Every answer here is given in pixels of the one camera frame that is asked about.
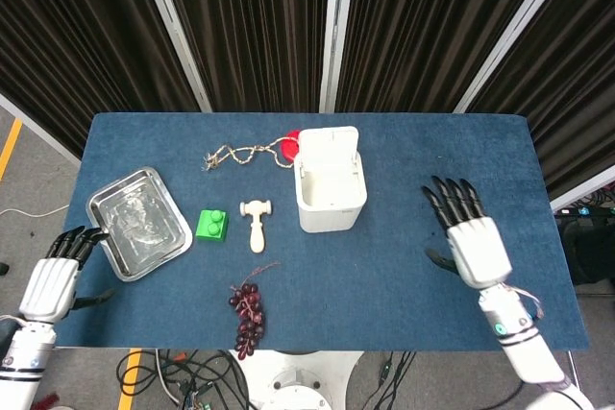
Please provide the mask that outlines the small wooden toy hammer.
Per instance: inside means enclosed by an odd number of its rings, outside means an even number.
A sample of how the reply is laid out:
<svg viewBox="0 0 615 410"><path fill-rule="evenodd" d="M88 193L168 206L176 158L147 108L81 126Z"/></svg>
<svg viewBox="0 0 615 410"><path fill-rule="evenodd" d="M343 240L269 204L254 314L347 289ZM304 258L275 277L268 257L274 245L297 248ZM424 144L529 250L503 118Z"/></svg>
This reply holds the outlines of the small wooden toy hammer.
<svg viewBox="0 0 615 410"><path fill-rule="evenodd" d="M252 218L250 234L251 251L253 253L262 253L265 248L265 237L261 217L272 214L272 203L269 200L265 202L259 200L253 200L249 203L242 202L239 205L239 212L242 217L250 216Z"/></svg>

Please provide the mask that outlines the green toy building block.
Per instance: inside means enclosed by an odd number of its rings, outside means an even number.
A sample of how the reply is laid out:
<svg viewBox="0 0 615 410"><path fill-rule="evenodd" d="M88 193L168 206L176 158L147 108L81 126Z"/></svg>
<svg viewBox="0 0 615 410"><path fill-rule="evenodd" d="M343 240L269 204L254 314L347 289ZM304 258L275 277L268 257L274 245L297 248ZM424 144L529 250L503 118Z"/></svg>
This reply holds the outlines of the green toy building block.
<svg viewBox="0 0 615 410"><path fill-rule="evenodd" d="M221 242L228 229L228 215L219 209L204 209L200 212L195 236L198 239Z"/></svg>

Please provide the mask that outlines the blue felt table cloth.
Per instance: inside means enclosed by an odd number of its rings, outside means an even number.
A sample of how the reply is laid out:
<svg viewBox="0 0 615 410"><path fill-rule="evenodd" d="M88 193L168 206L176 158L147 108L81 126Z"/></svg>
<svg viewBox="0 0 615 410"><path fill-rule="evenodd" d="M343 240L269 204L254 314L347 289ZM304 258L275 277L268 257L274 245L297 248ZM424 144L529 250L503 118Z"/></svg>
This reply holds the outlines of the blue felt table cloth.
<svg viewBox="0 0 615 410"><path fill-rule="evenodd" d="M224 144L268 143L293 129L354 126L367 201L354 226L306 233L293 174L267 154L226 161L204 156ZM494 350L498 342L477 293L431 263L448 250L422 187L465 179L494 218L513 266L511 285L540 299L539 329L556 350L588 345L554 217L525 118L418 113L101 113L89 130L65 224L86 224L101 187L149 166L190 225L206 208L229 213L223 242L196 240L151 274L119 280L105 254L91 254L82 297L110 300L70 313L57 329L63 347L229 349L237 318L231 286L255 268L272 350ZM250 248L252 218L239 205L272 203L261 217L262 253Z"/></svg>

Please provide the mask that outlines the red round disc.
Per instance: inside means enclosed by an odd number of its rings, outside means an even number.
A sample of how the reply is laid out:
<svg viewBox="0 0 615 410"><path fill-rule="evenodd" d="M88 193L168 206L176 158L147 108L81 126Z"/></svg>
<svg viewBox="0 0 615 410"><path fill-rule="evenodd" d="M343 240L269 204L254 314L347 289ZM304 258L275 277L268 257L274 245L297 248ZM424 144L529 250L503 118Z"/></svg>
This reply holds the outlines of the red round disc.
<svg viewBox="0 0 615 410"><path fill-rule="evenodd" d="M287 133L281 141L281 152L284 159L292 164L299 153L299 134L300 130L293 130Z"/></svg>

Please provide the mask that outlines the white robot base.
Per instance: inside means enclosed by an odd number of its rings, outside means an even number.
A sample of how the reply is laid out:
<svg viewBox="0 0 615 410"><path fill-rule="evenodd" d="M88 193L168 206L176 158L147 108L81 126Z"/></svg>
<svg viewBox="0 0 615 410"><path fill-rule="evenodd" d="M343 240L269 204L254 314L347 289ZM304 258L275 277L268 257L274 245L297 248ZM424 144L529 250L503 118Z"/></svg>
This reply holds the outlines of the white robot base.
<svg viewBox="0 0 615 410"><path fill-rule="evenodd" d="M238 362L258 410L347 410L347 389L363 353L257 350Z"/></svg>

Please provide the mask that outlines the white lidded bin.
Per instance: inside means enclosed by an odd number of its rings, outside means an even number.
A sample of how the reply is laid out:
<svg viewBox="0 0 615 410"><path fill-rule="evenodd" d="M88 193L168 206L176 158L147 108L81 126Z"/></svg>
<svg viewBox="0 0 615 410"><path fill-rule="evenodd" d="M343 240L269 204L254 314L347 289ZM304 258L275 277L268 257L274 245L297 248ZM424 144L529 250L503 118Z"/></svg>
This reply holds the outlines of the white lidded bin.
<svg viewBox="0 0 615 410"><path fill-rule="evenodd" d="M354 126L302 130L294 158L300 227L308 233L351 229L367 201Z"/></svg>

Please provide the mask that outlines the white divider frame post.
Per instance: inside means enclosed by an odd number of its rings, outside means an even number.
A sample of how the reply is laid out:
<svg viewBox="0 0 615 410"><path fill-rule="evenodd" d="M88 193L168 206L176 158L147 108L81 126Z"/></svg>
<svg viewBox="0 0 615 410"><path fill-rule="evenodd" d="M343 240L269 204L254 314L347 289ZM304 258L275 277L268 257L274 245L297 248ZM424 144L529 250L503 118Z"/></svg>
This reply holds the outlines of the white divider frame post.
<svg viewBox="0 0 615 410"><path fill-rule="evenodd" d="M453 113L465 113L547 0L523 0L470 82Z"/></svg>
<svg viewBox="0 0 615 410"><path fill-rule="evenodd" d="M351 0L327 0L319 112L335 112Z"/></svg>
<svg viewBox="0 0 615 410"><path fill-rule="evenodd" d="M154 2L200 111L212 112L209 96L190 50L174 0L154 0Z"/></svg>

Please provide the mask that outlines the dark purple grape bunch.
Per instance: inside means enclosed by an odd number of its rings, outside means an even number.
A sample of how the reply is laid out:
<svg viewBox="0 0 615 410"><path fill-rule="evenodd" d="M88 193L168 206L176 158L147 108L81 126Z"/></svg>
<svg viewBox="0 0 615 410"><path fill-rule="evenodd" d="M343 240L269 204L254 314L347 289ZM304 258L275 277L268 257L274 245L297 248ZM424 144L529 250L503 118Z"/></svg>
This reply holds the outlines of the dark purple grape bunch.
<svg viewBox="0 0 615 410"><path fill-rule="evenodd" d="M253 356L265 335L266 314L262 294L254 278L279 265L280 262L273 261L258 266L240 284L231 286L232 295L228 299L228 305L238 319L234 340L237 361Z"/></svg>

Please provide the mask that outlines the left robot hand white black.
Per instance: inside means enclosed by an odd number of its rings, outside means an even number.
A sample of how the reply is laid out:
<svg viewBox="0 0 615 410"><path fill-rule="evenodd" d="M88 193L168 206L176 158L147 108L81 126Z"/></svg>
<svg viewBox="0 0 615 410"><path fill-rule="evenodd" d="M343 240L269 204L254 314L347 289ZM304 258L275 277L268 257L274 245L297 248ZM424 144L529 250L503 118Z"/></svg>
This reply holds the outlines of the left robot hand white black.
<svg viewBox="0 0 615 410"><path fill-rule="evenodd" d="M26 322L56 324L71 310L102 304L115 293L76 297L77 281L93 249L109 235L79 226L60 234L40 259L28 281L18 311Z"/></svg>

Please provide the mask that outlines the dark pleated divider panel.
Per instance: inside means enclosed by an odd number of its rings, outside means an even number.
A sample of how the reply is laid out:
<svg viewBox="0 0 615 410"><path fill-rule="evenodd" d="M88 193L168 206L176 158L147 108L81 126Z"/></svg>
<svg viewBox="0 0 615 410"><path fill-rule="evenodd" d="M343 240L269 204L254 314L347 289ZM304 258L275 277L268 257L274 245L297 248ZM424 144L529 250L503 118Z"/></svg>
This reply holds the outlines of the dark pleated divider panel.
<svg viewBox="0 0 615 410"><path fill-rule="evenodd" d="M173 2L213 110L318 110L327 0Z"/></svg>
<svg viewBox="0 0 615 410"><path fill-rule="evenodd" d="M546 0L468 109L526 117L550 198L615 165L615 0Z"/></svg>
<svg viewBox="0 0 615 410"><path fill-rule="evenodd" d="M0 94L75 156L98 113L198 109L154 0L0 0Z"/></svg>
<svg viewBox="0 0 615 410"><path fill-rule="evenodd" d="M338 112L451 112L524 0L351 0Z"/></svg>

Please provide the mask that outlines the rectangular steel tray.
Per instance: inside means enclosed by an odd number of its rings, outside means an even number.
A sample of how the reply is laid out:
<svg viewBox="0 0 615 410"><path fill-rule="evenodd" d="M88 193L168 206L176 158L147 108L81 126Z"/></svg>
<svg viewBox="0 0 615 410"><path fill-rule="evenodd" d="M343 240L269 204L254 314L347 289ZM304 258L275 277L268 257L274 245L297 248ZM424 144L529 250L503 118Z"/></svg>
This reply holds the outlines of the rectangular steel tray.
<svg viewBox="0 0 615 410"><path fill-rule="evenodd" d="M149 166L94 192L86 214L109 236L102 247L124 282L145 277L186 253L193 243L187 220L158 171Z"/></svg>

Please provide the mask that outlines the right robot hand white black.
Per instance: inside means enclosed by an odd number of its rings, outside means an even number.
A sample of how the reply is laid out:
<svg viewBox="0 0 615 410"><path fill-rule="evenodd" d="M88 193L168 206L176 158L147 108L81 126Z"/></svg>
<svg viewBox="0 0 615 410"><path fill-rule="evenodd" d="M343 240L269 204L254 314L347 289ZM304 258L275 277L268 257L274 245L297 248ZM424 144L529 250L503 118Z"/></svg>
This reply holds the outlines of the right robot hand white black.
<svg viewBox="0 0 615 410"><path fill-rule="evenodd" d="M424 186L435 217L447 239L451 257L435 249L425 254L436 266L483 290L506 281L512 266L495 221L487 215L478 192L465 179L433 176L434 188Z"/></svg>

